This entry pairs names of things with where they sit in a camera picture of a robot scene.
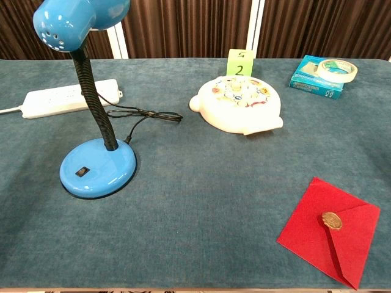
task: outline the white power strip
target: white power strip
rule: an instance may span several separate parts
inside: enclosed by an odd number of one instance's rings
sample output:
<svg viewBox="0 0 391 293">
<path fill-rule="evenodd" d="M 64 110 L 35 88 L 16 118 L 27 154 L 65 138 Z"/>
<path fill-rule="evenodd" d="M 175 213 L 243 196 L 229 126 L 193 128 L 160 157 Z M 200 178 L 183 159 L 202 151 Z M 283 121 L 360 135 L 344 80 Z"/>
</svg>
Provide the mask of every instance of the white power strip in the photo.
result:
<svg viewBox="0 0 391 293">
<path fill-rule="evenodd" d="M 112 104 L 118 104 L 122 97 L 122 92 L 118 90 L 118 83 L 115 79 L 97 81 L 95 83 L 97 91 Z M 109 104 L 102 99 L 103 106 Z M 29 92 L 24 99 L 23 105 L 4 110 L 21 110 L 23 118 L 33 119 L 50 115 L 74 112 L 88 109 L 84 97 L 81 95 L 80 85 L 69 85 L 67 87 L 56 87 L 48 90 L 36 90 Z"/>
</svg>

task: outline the masking tape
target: masking tape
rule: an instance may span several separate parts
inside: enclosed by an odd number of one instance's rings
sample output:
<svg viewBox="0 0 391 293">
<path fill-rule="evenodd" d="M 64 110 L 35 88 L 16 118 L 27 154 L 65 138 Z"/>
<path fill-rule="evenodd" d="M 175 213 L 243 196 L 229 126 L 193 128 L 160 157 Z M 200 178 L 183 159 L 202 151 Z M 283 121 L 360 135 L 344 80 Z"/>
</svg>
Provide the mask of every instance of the masking tape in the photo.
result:
<svg viewBox="0 0 391 293">
<path fill-rule="evenodd" d="M 346 73 L 330 72 L 329 68 L 339 68 Z M 326 59 L 319 63 L 316 73 L 319 77 L 337 83 L 351 82 L 358 72 L 358 69 L 352 63 L 338 59 Z"/>
</svg>

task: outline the white toy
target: white toy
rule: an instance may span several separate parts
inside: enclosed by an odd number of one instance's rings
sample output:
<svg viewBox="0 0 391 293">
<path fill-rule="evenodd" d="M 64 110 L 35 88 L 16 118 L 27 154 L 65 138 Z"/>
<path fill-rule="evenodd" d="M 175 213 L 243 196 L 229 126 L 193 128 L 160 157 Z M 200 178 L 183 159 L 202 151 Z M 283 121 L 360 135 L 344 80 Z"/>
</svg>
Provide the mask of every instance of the white toy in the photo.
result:
<svg viewBox="0 0 391 293">
<path fill-rule="evenodd" d="M 250 76 L 220 76 L 204 84 L 189 103 L 209 124 L 243 133 L 281 128 L 281 102 L 269 84 Z"/>
</svg>

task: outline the blue desk lamp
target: blue desk lamp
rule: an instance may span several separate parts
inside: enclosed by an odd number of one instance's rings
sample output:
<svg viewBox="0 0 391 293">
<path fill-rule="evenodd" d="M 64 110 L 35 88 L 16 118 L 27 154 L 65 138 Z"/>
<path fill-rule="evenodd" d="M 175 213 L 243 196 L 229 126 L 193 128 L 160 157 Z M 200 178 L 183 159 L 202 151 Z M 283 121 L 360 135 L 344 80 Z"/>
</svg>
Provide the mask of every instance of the blue desk lamp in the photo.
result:
<svg viewBox="0 0 391 293">
<path fill-rule="evenodd" d="M 115 138 L 100 103 L 84 43 L 91 29 L 107 29 L 129 11 L 130 0 L 46 0 L 34 13 L 34 28 L 50 48 L 70 52 L 87 105 L 102 139 L 73 149 L 60 167 L 60 179 L 74 196 L 101 198 L 125 186 L 136 171 L 131 147 Z"/>
</svg>

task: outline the lamp base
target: lamp base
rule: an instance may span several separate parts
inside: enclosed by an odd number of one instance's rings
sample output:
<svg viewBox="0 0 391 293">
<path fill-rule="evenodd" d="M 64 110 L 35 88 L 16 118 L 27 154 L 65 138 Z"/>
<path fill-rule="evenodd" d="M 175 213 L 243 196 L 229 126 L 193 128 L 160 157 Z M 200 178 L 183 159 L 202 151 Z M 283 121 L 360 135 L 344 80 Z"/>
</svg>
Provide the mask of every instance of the lamp base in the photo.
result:
<svg viewBox="0 0 391 293">
<path fill-rule="evenodd" d="M 131 147 L 118 140 L 119 147 L 108 151 L 103 139 L 93 139 L 67 154 L 60 167 L 62 185 L 75 197 L 107 197 L 128 184 L 137 167 Z"/>
</svg>

